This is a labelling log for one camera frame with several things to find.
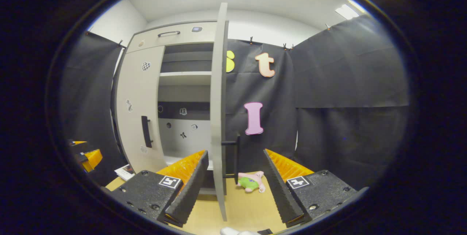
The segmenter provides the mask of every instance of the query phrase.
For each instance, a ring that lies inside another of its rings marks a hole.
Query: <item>ceiling light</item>
[[[358,17],[358,13],[350,8],[347,4],[344,4],[342,7],[336,9],[336,12],[346,19]]]
[[[355,8],[357,8],[359,11],[365,13],[367,11],[365,11],[365,9],[363,7],[360,6],[360,4],[356,3],[355,1],[352,1],[352,0],[348,0],[350,2],[350,4],[352,4]]]

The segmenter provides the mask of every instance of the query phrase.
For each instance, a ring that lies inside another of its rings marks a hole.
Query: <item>letter cutout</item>
[[[269,69],[269,63],[274,62],[274,59],[269,57],[269,54],[262,53],[256,56],[255,60],[259,62],[261,75],[264,77],[273,77],[275,75],[275,71]]]
[[[247,135],[258,135],[264,132],[260,122],[260,109],[262,103],[250,102],[243,105],[248,112],[248,128],[245,130]]]

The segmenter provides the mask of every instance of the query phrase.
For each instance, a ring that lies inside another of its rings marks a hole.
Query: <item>plush toy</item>
[[[260,193],[263,193],[266,190],[261,181],[263,175],[264,172],[262,171],[258,171],[255,174],[238,173],[237,186],[244,187],[246,192],[252,192],[256,188],[260,188]]]

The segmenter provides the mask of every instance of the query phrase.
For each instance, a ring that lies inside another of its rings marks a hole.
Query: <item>drawer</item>
[[[148,30],[133,37],[127,53],[161,45],[214,42],[216,26],[217,22],[193,22]],[[193,27],[202,27],[202,30],[192,32]]]

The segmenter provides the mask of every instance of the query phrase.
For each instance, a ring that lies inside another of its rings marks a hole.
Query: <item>sticker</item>
[[[232,51],[227,51],[227,62],[226,62],[226,68],[227,68],[227,73],[231,72],[235,68],[235,62],[232,60],[235,58],[235,54]]]
[[[129,113],[133,112],[133,106],[131,105],[131,102],[129,99],[127,99],[127,110]]]
[[[143,62],[141,69],[143,69],[143,71],[146,71],[147,69],[149,69],[149,67],[151,67],[150,62]]]
[[[289,182],[289,185],[293,189],[301,188],[301,187],[304,187],[304,186],[310,184],[310,183],[308,183],[307,180],[305,180],[304,177],[294,177],[294,178],[291,178],[291,179],[287,180],[287,182]]]
[[[145,154],[147,153],[147,147],[145,146],[140,146],[141,153]]]
[[[248,128],[245,130],[245,134],[258,135],[264,132],[264,129],[261,127],[260,120],[260,109],[262,108],[262,103],[250,102],[243,106],[248,112]]]
[[[159,185],[176,189],[179,183],[180,178],[164,176],[164,178],[159,182]]]
[[[274,59],[269,57],[269,54],[262,53],[255,57],[255,60],[259,62],[260,73],[264,77],[273,77],[275,75],[275,71],[270,69],[270,63],[274,62]]]

